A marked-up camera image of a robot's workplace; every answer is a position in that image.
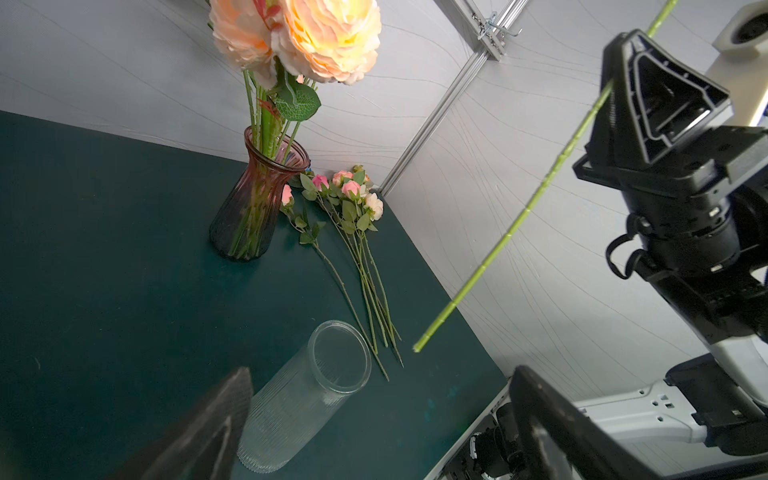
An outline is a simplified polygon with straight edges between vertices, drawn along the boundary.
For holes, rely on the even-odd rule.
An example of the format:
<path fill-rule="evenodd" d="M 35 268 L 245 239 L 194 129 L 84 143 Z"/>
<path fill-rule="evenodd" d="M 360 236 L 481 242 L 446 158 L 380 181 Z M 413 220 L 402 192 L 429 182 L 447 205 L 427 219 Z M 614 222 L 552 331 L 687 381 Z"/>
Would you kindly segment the teal white flower spray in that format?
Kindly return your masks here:
<path fill-rule="evenodd" d="M 578 124 L 575 132 L 571 138 L 565 144 L 561 152 L 556 157 L 555 161 L 551 165 L 547 174 L 542 178 L 537 189 L 533 192 L 530 199 L 526 202 L 520 213 L 516 216 L 508 230 L 500 237 L 498 242 L 489 251 L 486 257 L 479 263 L 472 275 L 466 280 L 464 285 L 458 290 L 454 297 L 448 302 L 448 304 L 440 311 L 432 323 L 426 328 L 421 337 L 412 346 L 414 353 L 420 353 L 430 339 L 435 335 L 438 329 L 445 323 L 452 312 L 460 305 L 461 301 L 470 293 L 472 288 L 477 284 L 480 278 L 483 276 L 488 267 L 491 266 L 496 257 L 503 251 L 513 235 L 519 230 L 526 218 L 532 213 L 536 204 L 544 195 L 545 191 L 552 184 L 555 176 L 559 173 L 563 165 L 571 156 L 577 143 L 580 141 L 586 130 L 594 122 L 597 113 L 603 107 L 606 100 L 610 97 L 613 91 L 613 83 L 609 80 L 602 88 L 600 95 L 595 100 L 594 104 L 590 107 L 587 114 Z"/>

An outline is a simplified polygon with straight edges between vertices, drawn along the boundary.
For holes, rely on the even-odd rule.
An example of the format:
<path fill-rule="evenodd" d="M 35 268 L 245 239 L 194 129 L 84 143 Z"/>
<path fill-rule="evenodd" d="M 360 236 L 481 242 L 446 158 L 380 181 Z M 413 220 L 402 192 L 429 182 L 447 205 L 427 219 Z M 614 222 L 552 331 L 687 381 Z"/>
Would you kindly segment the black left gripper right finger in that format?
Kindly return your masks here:
<path fill-rule="evenodd" d="M 509 398 L 532 479 L 657 479 L 527 366 L 515 369 Z"/>

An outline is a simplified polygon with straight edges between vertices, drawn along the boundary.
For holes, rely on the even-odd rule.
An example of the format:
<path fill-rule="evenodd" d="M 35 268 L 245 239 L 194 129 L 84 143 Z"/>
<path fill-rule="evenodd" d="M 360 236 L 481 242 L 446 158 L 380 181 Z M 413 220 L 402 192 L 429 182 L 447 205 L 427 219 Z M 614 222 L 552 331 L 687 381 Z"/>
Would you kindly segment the pink ribbed glass vase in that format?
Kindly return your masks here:
<path fill-rule="evenodd" d="M 228 194 L 209 227 L 209 240 L 218 253 L 234 261 L 247 262 L 269 248 L 282 205 L 282 192 L 289 180 L 307 170 L 310 158 L 297 142 L 284 140 L 279 157 L 272 160 L 256 149 L 251 128 L 244 131 L 249 162 L 238 183 Z"/>

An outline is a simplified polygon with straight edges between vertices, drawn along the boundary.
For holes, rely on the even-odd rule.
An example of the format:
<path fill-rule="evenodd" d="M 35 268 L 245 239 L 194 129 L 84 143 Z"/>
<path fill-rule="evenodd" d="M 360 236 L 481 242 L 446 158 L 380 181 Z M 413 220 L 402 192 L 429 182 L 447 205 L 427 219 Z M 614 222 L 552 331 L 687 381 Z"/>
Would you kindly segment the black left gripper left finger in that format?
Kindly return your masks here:
<path fill-rule="evenodd" d="M 179 421 L 108 477 L 230 478 L 252 396 L 250 370 L 234 369 Z"/>

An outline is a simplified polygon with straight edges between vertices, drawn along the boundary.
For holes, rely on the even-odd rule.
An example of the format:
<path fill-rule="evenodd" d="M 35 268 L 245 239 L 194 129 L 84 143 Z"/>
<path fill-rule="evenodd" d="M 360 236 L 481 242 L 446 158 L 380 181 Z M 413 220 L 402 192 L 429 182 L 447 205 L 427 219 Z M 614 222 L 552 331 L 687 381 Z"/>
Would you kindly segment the medium pink rose stem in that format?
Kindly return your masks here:
<path fill-rule="evenodd" d="M 311 223 L 309 221 L 308 214 L 305 211 L 297 212 L 295 210 L 295 198 L 293 195 L 292 187 L 290 185 L 285 185 L 282 188 L 281 200 L 280 200 L 280 212 L 286 217 L 286 219 L 289 222 L 289 225 L 298 233 L 299 244 L 302 246 L 311 248 L 324 262 L 325 267 L 331 273 L 333 280 L 335 281 L 336 285 L 338 286 L 340 292 L 343 295 L 343 298 L 347 304 L 347 307 L 357 324 L 358 332 L 362 334 L 369 352 L 373 355 L 374 361 L 379 367 L 385 380 L 389 382 L 390 377 L 379 358 L 378 347 L 369 338 L 369 336 L 367 335 L 367 332 L 364 330 L 363 323 L 360 320 L 357 309 L 355 308 L 354 302 L 352 301 L 349 295 L 349 292 L 346 288 L 346 285 L 341 275 L 339 274 L 333 262 L 325 254 L 325 252 L 322 250 L 320 246 L 319 235 L 324 226 L 323 222 L 317 221 L 317 222 Z"/>

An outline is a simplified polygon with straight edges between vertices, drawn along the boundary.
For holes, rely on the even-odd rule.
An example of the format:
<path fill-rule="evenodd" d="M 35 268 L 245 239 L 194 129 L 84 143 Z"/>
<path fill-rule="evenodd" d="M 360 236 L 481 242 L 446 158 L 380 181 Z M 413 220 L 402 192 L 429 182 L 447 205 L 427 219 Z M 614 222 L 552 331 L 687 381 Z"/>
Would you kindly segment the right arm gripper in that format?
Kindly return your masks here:
<path fill-rule="evenodd" d="M 656 264 L 715 273 L 767 247 L 766 129 L 720 126 L 673 150 L 730 108 L 724 87 L 638 29 L 605 47 L 601 84 L 612 90 L 574 171 L 621 191 Z"/>

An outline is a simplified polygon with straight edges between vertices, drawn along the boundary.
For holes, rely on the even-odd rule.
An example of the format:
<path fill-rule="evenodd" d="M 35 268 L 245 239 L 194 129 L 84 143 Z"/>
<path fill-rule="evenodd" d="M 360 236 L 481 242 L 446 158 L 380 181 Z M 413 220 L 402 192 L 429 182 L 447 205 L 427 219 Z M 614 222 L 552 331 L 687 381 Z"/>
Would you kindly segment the clear ribbed glass vase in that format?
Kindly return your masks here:
<path fill-rule="evenodd" d="M 353 326 L 326 321 L 251 399 L 237 451 L 244 467 L 284 467 L 368 382 L 372 358 Z"/>

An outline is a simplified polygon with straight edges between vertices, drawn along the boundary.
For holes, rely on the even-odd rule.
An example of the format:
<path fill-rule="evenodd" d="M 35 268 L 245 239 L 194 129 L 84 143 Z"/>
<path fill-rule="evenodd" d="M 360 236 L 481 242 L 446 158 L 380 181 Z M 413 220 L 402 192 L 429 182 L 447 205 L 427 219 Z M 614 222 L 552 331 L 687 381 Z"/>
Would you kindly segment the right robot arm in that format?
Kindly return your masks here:
<path fill-rule="evenodd" d="M 527 479 L 517 411 L 544 414 L 559 441 L 543 477 L 572 478 L 561 456 L 630 479 L 637 463 L 619 449 L 631 440 L 701 443 L 743 466 L 721 477 L 765 472 L 767 449 L 767 16 L 729 24 L 718 57 L 698 73 L 632 31 L 603 54 L 599 109 L 574 173 L 622 193 L 629 213 L 618 244 L 640 239 L 621 279 L 640 276 L 706 346 L 702 356 L 630 393 L 567 406 L 528 369 L 512 380 L 523 393 L 481 420 L 447 463 L 451 479 Z"/>

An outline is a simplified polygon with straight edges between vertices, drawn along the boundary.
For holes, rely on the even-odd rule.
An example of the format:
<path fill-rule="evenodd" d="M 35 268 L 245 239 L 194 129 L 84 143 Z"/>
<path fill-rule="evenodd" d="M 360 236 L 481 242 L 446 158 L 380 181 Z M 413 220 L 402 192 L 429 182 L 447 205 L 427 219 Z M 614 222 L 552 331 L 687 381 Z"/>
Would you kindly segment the tall peach peony stem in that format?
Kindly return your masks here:
<path fill-rule="evenodd" d="M 299 126 L 321 106 L 321 83 L 353 85 L 377 60 L 382 30 L 374 1 L 212 1 L 208 26 L 242 74 L 249 139 L 285 162 Z"/>

